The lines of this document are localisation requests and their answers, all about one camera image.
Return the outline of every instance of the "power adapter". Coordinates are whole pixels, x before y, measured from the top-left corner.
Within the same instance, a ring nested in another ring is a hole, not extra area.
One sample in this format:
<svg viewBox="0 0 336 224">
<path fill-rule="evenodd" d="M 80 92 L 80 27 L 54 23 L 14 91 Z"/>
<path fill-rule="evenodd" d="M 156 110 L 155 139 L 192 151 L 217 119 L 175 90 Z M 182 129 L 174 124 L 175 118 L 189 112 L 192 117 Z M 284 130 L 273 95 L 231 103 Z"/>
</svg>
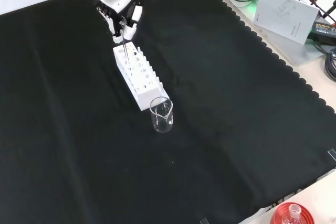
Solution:
<svg viewBox="0 0 336 224">
<path fill-rule="evenodd" d="M 336 26 L 314 22 L 308 38 L 323 45 L 336 46 Z"/>
</svg>

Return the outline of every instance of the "paper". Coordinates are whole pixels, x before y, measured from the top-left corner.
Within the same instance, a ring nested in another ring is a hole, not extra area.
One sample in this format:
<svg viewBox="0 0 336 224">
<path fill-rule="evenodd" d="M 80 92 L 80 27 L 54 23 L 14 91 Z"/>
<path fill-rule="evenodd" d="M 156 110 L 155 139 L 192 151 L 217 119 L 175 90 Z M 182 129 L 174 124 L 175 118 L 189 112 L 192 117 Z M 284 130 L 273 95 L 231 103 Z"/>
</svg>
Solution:
<svg viewBox="0 0 336 224">
<path fill-rule="evenodd" d="M 259 0 L 254 23 L 304 44 L 318 9 L 298 0 Z"/>
</svg>

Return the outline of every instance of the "black tablecloth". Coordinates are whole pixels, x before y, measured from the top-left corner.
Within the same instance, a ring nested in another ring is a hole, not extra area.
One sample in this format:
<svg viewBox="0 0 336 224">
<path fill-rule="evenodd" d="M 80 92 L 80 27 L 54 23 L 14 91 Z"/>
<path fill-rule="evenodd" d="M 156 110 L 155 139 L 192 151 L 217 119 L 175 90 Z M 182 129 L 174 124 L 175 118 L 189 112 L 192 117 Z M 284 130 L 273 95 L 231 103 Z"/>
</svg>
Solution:
<svg viewBox="0 0 336 224">
<path fill-rule="evenodd" d="M 174 102 L 152 129 L 94 0 L 0 17 L 3 223 L 238 223 L 334 164 L 334 111 L 221 0 L 147 2 L 134 39 Z"/>
</svg>

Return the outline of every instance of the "red container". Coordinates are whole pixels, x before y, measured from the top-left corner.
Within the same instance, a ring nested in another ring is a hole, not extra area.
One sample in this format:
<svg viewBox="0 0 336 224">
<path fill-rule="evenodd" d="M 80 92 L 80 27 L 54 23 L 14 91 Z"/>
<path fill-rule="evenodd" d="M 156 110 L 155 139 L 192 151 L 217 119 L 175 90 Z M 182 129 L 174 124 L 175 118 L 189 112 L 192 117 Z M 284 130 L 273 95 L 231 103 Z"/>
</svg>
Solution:
<svg viewBox="0 0 336 224">
<path fill-rule="evenodd" d="M 296 204 L 301 207 L 301 218 L 304 220 L 305 224 L 315 224 L 313 216 L 310 214 L 310 212 L 304 206 L 294 202 L 286 202 L 281 204 L 275 211 L 270 224 L 282 224 L 282 218 L 285 214 L 289 213 L 289 206 L 292 204 Z"/>
</svg>

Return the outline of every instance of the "test tube rack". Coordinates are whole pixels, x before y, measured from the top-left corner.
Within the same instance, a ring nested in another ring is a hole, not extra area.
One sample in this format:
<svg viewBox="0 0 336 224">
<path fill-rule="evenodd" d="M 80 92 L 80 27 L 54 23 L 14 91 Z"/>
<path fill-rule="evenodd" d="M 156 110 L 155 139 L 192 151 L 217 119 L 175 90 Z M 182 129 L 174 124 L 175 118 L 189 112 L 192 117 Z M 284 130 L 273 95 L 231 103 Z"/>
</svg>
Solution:
<svg viewBox="0 0 336 224">
<path fill-rule="evenodd" d="M 156 76 L 140 47 L 132 42 L 114 47 L 113 52 L 119 71 L 129 87 L 141 111 L 150 107 L 151 101 L 158 97 L 168 97 L 162 82 Z"/>
</svg>

